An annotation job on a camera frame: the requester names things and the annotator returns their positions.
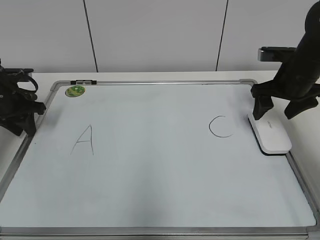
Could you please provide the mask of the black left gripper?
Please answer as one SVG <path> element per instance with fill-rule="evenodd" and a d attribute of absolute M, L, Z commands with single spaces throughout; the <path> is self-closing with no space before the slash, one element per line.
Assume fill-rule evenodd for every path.
<path fill-rule="evenodd" d="M 18 83 L 31 83 L 34 89 L 29 90 L 19 87 Z M 37 102 L 37 82 L 29 75 L 9 75 L 3 66 L 0 67 L 0 118 L 5 122 L 5 128 L 16 136 L 25 132 L 34 136 L 37 132 L 34 113 L 43 115 L 46 106 Z M 27 101 L 27 114 L 19 116 L 20 108 Z"/>

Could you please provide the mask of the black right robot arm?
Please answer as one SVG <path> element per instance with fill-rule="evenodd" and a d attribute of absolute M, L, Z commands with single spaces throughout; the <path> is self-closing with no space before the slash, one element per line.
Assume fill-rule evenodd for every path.
<path fill-rule="evenodd" d="M 320 3 L 308 11 L 305 33 L 297 47 L 263 46 L 258 50 L 261 62 L 280 62 L 272 80 L 256 83 L 250 92 L 254 98 L 253 118 L 261 119 L 274 106 L 272 98 L 288 100 L 284 110 L 287 119 L 315 108 L 320 85 Z"/>

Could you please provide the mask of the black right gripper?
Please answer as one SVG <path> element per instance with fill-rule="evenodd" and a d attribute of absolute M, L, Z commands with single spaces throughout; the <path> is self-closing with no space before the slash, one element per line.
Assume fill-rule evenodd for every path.
<path fill-rule="evenodd" d="M 274 107 L 271 97 L 287 100 L 307 97 L 319 77 L 320 52 L 296 48 L 294 54 L 286 62 L 281 62 L 281 66 L 272 80 L 252 86 L 254 120 L 260 120 L 265 113 Z M 317 107 L 318 104 L 316 97 L 290 101 L 284 114 L 290 120 L 306 110 Z"/>

